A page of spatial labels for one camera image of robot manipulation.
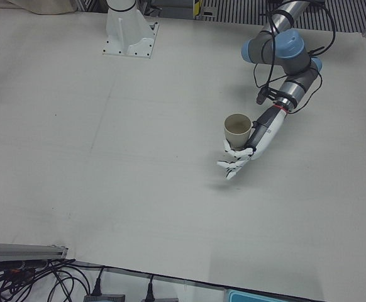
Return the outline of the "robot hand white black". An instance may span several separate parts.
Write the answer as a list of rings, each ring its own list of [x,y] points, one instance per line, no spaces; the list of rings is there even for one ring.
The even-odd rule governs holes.
[[[219,160],[217,165],[226,170],[227,180],[236,176],[250,160],[257,159],[264,153],[281,128],[286,116],[285,108],[276,104],[272,105],[249,128],[254,131],[251,135],[247,135],[248,140],[242,146],[235,148],[228,137],[225,137],[223,141],[225,152],[234,160],[230,162]]]

